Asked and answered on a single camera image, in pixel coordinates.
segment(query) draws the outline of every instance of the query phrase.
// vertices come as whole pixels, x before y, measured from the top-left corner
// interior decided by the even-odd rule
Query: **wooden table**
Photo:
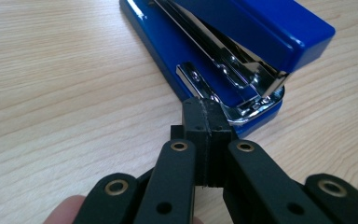
[[[337,35],[248,139],[299,182],[328,173],[358,188],[358,0],[299,2]],[[118,0],[0,0],[0,223],[41,223],[106,175],[141,175],[180,122]],[[196,193],[196,216],[230,222],[221,189]]]

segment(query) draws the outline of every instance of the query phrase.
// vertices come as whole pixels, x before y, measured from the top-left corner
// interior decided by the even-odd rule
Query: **blue stapler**
[[[278,113],[284,82],[335,30],[293,0],[120,0],[180,100],[220,103],[244,137]]]

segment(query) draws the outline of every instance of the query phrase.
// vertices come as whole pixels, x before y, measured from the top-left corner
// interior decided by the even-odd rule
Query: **stapler anvil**
[[[220,103],[240,137],[273,119],[284,82],[335,30],[293,0],[120,0],[180,100]]]

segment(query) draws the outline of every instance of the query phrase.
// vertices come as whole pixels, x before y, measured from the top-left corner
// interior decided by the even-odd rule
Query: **chrome stapler part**
[[[265,98],[257,96],[239,107],[229,107],[220,101],[219,97],[202,78],[202,75],[192,63],[181,63],[177,65],[176,74],[195,96],[198,95],[201,98],[212,99],[220,103],[230,125],[241,126],[249,122],[272,106],[278,104],[284,95],[284,88],[279,88]]]
[[[154,0],[238,89],[251,86],[261,98],[282,87],[289,74],[276,71],[252,53],[169,0]]]

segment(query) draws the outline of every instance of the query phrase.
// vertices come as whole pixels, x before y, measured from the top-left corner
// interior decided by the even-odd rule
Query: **wood grain surface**
[[[328,173],[358,188],[358,0],[298,2],[337,34],[247,139],[301,183]],[[141,175],[180,122],[118,0],[0,0],[0,223],[42,223],[106,175]],[[221,189],[196,193],[197,217],[231,222]]]

